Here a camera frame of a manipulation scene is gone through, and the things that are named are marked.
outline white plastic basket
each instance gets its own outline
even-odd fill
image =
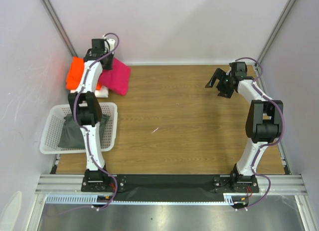
[[[111,102],[104,102],[99,104],[101,106],[102,113],[110,116],[110,119],[105,126],[103,139],[100,141],[102,151],[109,151],[113,148],[115,142],[116,127],[118,122],[118,108],[116,104]],[[57,147],[58,143],[60,142],[62,127],[65,121],[64,117],[67,114],[71,114],[70,105],[56,105],[50,110],[40,142],[40,151],[42,153],[85,153],[85,149],[64,149]]]

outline metallic floor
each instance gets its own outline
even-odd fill
[[[294,196],[268,196],[248,212],[229,206],[110,205],[99,212],[78,209],[61,214],[75,207],[45,205],[38,231],[305,230]]]

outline white wall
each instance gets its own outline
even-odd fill
[[[269,94],[284,102],[287,156],[319,221],[319,0],[298,0],[262,62]]]
[[[129,63],[257,57],[288,0],[51,0],[79,56],[115,32]]]
[[[14,228],[20,231],[39,175],[53,162],[40,153],[39,140],[50,108],[67,103],[71,56],[40,0],[0,0],[0,8],[0,212],[22,191]]]

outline wooden tabletop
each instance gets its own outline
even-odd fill
[[[100,102],[118,106],[115,146],[103,152],[115,174],[228,174],[247,137],[249,104],[205,89],[216,68],[226,65],[132,66],[126,96],[110,92]],[[248,74],[254,76],[253,67]],[[85,154],[63,154],[59,174],[82,174]],[[269,147],[257,172],[283,174],[277,147]]]

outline purple cord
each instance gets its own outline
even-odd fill
[[[86,79],[88,77],[88,74],[89,74],[89,71],[90,69],[93,67],[93,65],[95,65],[97,62],[99,62],[100,60],[104,59],[105,57],[107,57],[108,55],[112,54],[116,48],[118,48],[119,46],[119,43],[120,43],[120,38],[118,37],[118,35],[116,35],[115,33],[107,33],[104,35],[104,37],[107,37],[108,35],[114,35],[116,38],[117,38],[117,42],[116,42],[116,45],[115,47],[110,50],[108,53],[106,53],[105,55],[101,56],[99,59],[95,60],[90,66],[89,68],[86,70],[86,73],[85,73],[85,76],[84,76],[84,79],[83,79],[83,84],[85,84],[86,82]],[[85,129],[85,131],[88,131],[88,129],[84,126],[81,126],[77,120],[77,117],[76,117],[76,107],[77,107],[77,104],[78,104],[78,101],[79,101],[79,97],[81,95],[81,93],[83,92],[84,90],[84,87],[81,88],[80,92],[76,95],[75,97],[75,101],[74,101],[74,105],[73,105],[73,118],[74,118],[74,121],[75,123],[80,127],[80,128],[83,128]],[[96,210],[103,210],[105,208],[107,208],[107,206],[113,201],[117,191],[118,191],[118,183],[116,181],[116,178],[109,172],[107,172],[106,170],[103,170],[103,168],[101,168],[97,163],[96,161],[94,160],[93,158],[93,155],[92,155],[92,152],[91,152],[91,149],[90,149],[90,141],[89,141],[89,134],[87,133],[86,135],[86,141],[87,141],[87,146],[88,146],[88,152],[89,152],[89,155],[91,156],[91,159],[92,159],[92,162],[95,164],[95,166],[100,170],[102,171],[103,173],[107,174],[109,177],[111,177],[113,180],[114,180],[114,183],[115,183],[115,190],[114,190],[114,193],[112,195],[112,197],[110,198],[110,200],[105,204],[103,205],[102,207],[100,208],[95,208]],[[76,208],[73,208],[73,209],[70,209],[70,210],[67,210],[67,211],[64,211],[64,212],[61,212],[61,213],[58,213],[56,215],[54,215],[53,217],[55,216],[59,216],[59,215],[63,215],[63,214],[66,214],[68,212],[71,212],[71,211],[74,211],[74,210],[78,210],[78,209],[82,209],[82,208],[91,208],[91,206],[80,206],[80,207],[76,207]]]
[[[264,95],[264,93],[263,93],[263,92],[256,86],[256,84],[255,84],[255,82],[257,82],[257,80],[258,80],[258,79],[262,76],[262,74],[264,73],[264,70],[263,70],[262,65],[261,65],[257,60],[255,60],[255,59],[253,59],[253,58],[250,58],[250,57],[242,57],[242,58],[239,58],[239,59],[237,59],[237,60],[235,60],[235,61],[239,61],[239,60],[243,60],[243,59],[252,60],[253,62],[255,62],[255,63],[260,67],[260,69],[261,69],[260,74],[253,80],[252,87],[253,87],[253,88],[257,91],[257,93],[260,94],[265,100],[269,101],[270,103],[272,103],[272,104],[276,107],[276,109],[277,109],[278,112],[279,112],[280,119],[281,119],[282,126],[283,126],[283,127],[282,127],[282,132],[281,132],[279,138],[277,139],[277,141],[274,142],[274,143],[271,143],[271,144],[261,145],[261,146],[259,147],[259,149],[258,149],[258,151],[257,151],[257,153],[256,153],[256,155],[255,155],[255,157],[254,157],[254,159],[253,159],[253,162],[252,162],[252,164],[251,164],[251,170],[252,170],[252,172],[254,173],[255,176],[259,176],[259,177],[263,177],[263,178],[267,179],[267,180],[268,180],[268,187],[267,187],[267,190],[266,190],[266,192],[264,193],[264,195],[263,195],[258,201],[256,201],[255,203],[253,203],[253,204],[247,206],[247,208],[249,208],[249,207],[252,207],[252,206],[258,204],[258,203],[259,203],[261,200],[263,200],[263,199],[267,196],[267,194],[269,193],[269,190],[270,190],[270,187],[271,187],[271,181],[270,181],[269,177],[266,176],[266,175],[257,174],[257,173],[255,172],[255,170],[253,169],[253,167],[255,166],[255,163],[256,163],[257,157],[258,157],[259,154],[260,154],[260,149],[261,149],[261,148],[266,147],[266,146],[274,146],[274,145],[277,145],[277,144],[282,140],[282,138],[283,138],[283,136],[284,136],[284,132],[285,132],[285,119],[284,119],[284,115],[283,115],[281,109],[279,108],[279,106],[278,106],[273,100],[271,100],[270,98],[268,98],[268,96]]]

